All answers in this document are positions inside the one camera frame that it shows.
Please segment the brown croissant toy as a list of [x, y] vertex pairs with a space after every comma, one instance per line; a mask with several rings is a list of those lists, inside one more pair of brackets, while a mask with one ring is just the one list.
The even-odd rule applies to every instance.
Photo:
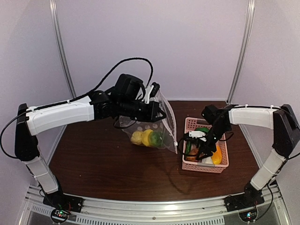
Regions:
[[198, 160], [196, 159], [196, 156], [198, 154], [198, 149], [193, 148], [189, 153], [188, 156], [186, 156], [186, 160], [190, 162], [197, 162]]

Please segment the green cucumber toy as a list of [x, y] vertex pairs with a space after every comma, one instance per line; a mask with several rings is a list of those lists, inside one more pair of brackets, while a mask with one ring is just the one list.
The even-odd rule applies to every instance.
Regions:
[[190, 141], [186, 142], [186, 148], [185, 148], [185, 157], [188, 157], [190, 151], [191, 151], [192, 143]]

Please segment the clear zip top bag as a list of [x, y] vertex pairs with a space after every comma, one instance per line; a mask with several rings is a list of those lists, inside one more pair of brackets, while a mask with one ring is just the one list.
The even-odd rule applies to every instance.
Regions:
[[170, 103], [161, 92], [158, 92], [153, 100], [159, 102], [159, 107], [166, 113], [165, 119], [159, 120], [157, 122], [139, 122], [134, 121], [128, 117], [121, 116], [119, 118], [119, 125], [122, 127], [122, 131], [128, 135], [129, 139], [131, 139], [131, 135], [137, 130], [145, 131], [146, 129], [152, 129], [153, 131], [159, 131], [163, 135], [162, 146], [157, 148], [150, 145], [149, 147], [157, 149], [168, 149], [169, 151], [177, 154], [177, 125], [174, 111]]

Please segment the yellow lemon toy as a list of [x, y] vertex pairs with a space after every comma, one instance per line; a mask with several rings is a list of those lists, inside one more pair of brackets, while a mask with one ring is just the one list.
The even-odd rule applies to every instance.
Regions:
[[142, 132], [141, 141], [144, 146], [147, 147], [150, 146], [149, 136], [152, 132], [153, 132], [152, 129], [146, 129], [145, 131]]
[[163, 143], [163, 135], [159, 131], [153, 131], [149, 136], [149, 141], [153, 147], [161, 147]]

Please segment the pink plastic basket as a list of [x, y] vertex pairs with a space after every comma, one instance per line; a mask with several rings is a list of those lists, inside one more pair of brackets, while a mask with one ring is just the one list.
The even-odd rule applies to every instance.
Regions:
[[221, 173], [229, 166], [226, 136], [206, 143], [212, 125], [204, 119], [185, 118], [182, 169], [186, 171]]

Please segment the pale yellow walnut-shaped toy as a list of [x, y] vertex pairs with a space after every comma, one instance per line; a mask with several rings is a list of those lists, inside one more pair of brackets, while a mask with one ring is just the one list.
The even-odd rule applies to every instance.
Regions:
[[135, 131], [132, 135], [131, 135], [131, 143], [135, 144], [135, 145], [142, 145], [142, 134], [143, 131]]

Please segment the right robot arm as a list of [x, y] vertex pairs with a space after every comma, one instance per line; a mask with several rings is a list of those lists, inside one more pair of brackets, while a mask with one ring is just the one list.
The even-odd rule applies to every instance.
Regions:
[[208, 132], [190, 131], [188, 137], [196, 141], [199, 152], [196, 158], [211, 157], [216, 143], [231, 131], [233, 125], [255, 127], [262, 146], [270, 144], [265, 161], [247, 185], [249, 189], [240, 197], [240, 203], [250, 207], [258, 200], [258, 191], [276, 178], [282, 167], [291, 159], [291, 154], [300, 141], [300, 125], [290, 105], [254, 106], [228, 105], [217, 108], [208, 105], [202, 117], [211, 126]]

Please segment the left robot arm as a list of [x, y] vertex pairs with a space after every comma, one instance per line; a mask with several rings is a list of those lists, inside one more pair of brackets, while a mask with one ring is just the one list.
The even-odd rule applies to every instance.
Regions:
[[154, 123], [166, 117], [159, 102], [154, 100], [158, 83], [145, 87], [142, 80], [121, 74], [116, 84], [106, 91], [92, 90], [77, 100], [44, 106], [19, 106], [15, 129], [15, 156], [22, 161], [41, 185], [49, 200], [57, 208], [67, 204], [60, 192], [59, 183], [45, 162], [39, 147], [38, 136], [78, 122], [106, 118], [128, 117], [133, 121]]

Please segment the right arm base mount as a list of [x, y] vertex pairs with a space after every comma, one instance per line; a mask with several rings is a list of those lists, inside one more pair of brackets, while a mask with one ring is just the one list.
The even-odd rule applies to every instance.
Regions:
[[224, 199], [227, 212], [251, 208], [264, 202], [265, 200], [261, 195], [250, 197], [245, 193], [229, 195]]

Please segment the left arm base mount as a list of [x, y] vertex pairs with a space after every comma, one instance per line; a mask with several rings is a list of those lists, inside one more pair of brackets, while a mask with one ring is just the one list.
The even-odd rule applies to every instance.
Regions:
[[83, 198], [71, 195], [50, 196], [47, 195], [43, 199], [43, 204], [52, 206], [59, 210], [80, 213], [83, 206]]

